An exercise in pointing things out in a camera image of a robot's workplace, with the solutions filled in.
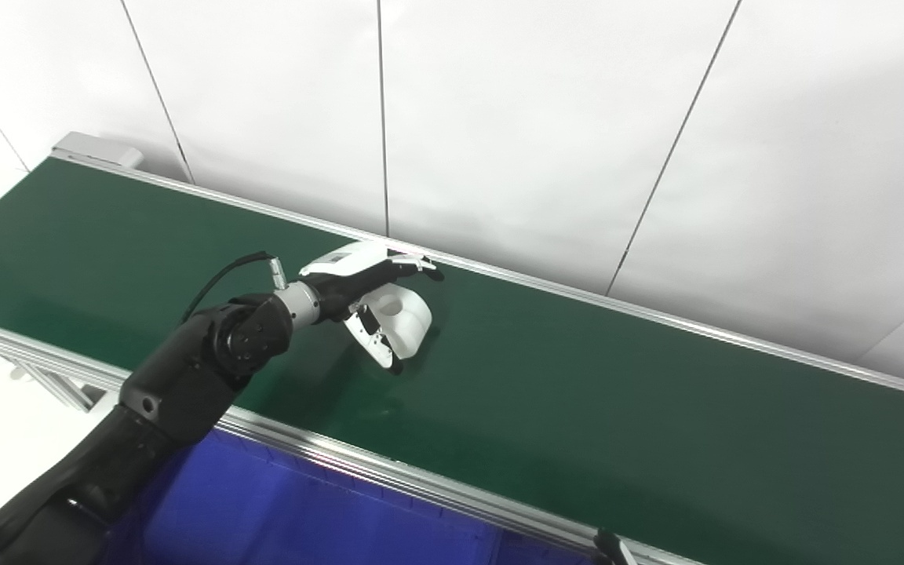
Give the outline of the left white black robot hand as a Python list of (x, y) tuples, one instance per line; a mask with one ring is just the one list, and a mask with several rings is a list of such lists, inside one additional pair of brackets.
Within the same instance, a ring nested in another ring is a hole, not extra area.
[(377, 365), (399, 375), (432, 325), (423, 297), (397, 285), (419, 273), (434, 282), (445, 279), (427, 255), (392, 253), (377, 241), (355, 241), (306, 264), (299, 280), (315, 295), (320, 321), (344, 325)]

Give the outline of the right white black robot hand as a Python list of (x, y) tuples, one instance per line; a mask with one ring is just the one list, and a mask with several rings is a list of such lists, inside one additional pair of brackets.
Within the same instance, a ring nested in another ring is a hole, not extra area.
[(592, 564), (637, 565), (638, 562), (627, 544), (614, 533), (599, 529), (593, 536), (595, 551), (591, 555)]

